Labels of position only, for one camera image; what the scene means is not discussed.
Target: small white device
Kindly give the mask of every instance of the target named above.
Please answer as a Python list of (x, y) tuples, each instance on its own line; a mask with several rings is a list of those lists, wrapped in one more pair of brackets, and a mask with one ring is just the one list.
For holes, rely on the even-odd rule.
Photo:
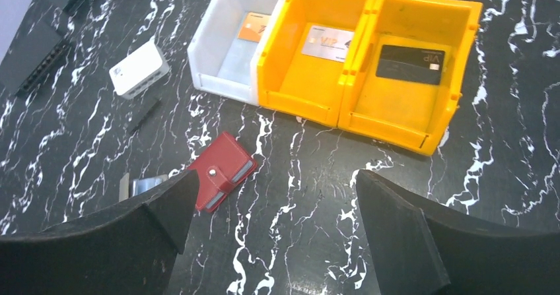
[(132, 99), (169, 72), (161, 49), (148, 41), (109, 70), (117, 95)]

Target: white wall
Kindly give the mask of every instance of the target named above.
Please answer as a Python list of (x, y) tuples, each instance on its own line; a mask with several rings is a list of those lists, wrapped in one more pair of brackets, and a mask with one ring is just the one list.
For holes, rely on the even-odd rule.
[(0, 0), (0, 61), (4, 58), (31, 0)]

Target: bin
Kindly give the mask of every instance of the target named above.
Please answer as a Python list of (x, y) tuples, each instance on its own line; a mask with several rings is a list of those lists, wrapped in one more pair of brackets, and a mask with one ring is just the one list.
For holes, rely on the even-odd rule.
[(339, 128), (432, 155), (458, 107), (482, 4), (376, 0)]
[(374, 0), (285, 0), (257, 66), (261, 106), (336, 127)]
[(193, 85), (257, 105), (256, 63), (284, 0), (211, 0), (188, 47)]

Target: marble surface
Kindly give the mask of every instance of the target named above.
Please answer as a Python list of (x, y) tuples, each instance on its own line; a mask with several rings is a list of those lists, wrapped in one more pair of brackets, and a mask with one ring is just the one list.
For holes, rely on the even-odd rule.
[[(260, 165), (195, 215), (169, 294), (378, 294), (353, 189), (363, 168), (472, 216), (559, 230), (560, 0), (472, 0), (484, 9), (461, 108), (430, 158), (195, 90), (186, 48), (209, 1), (90, 0), (68, 18), (34, 0), (13, 44), (42, 18), (74, 48), (28, 98), (0, 93), (0, 233), (111, 205), (126, 172), (176, 174), (221, 131)], [(150, 38), (171, 72), (125, 101), (108, 70)], [(151, 96), (162, 106), (129, 136)]]

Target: white box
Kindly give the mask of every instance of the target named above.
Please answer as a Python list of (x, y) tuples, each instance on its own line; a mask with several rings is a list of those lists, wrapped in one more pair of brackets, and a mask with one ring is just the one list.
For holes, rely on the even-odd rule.
[(169, 72), (169, 64), (153, 41), (148, 41), (109, 70), (117, 95), (132, 99)]
[[(211, 0), (188, 47), (196, 88), (258, 105), (257, 62), (285, 0)], [(237, 37), (248, 13), (270, 15), (259, 42)]]

